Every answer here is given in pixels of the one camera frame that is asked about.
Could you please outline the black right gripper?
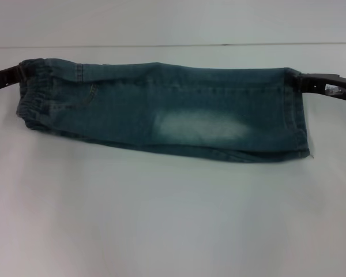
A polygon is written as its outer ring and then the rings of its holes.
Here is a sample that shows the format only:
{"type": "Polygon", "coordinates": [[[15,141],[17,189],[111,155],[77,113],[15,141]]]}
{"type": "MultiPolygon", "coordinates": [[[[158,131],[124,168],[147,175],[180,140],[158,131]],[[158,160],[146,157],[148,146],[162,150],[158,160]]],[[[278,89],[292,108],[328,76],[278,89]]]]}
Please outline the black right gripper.
{"type": "Polygon", "coordinates": [[[338,74],[296,74],[290,75],[293,88],[301,88],[302,92],[327,95],[329,89],[346,92],[346,78],[338,74]]]}

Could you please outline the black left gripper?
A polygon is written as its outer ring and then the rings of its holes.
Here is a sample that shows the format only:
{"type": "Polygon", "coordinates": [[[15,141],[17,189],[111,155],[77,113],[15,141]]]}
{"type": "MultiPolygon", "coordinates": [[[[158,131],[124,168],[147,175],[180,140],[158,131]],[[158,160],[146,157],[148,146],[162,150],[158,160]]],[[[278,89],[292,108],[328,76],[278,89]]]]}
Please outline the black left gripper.
{"type": "Polygon", "coordinates": [[[0,70],[0,89],[26,82],[29,73],[24,65],[19,64],[8,69],[0,70]]]}

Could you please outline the blue denim shorts with embroidery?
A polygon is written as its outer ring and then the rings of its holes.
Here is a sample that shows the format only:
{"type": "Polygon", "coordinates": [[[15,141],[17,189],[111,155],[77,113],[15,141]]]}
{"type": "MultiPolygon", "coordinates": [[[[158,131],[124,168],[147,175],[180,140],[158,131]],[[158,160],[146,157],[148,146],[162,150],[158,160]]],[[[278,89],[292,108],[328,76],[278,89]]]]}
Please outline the blue denim shorts with embroidery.
{"type": "Polygon", "coordinates": [[[288,68],[22,61],[27,128],[88,143],[225,162],[309,156],[302,94],[288,68]]]}

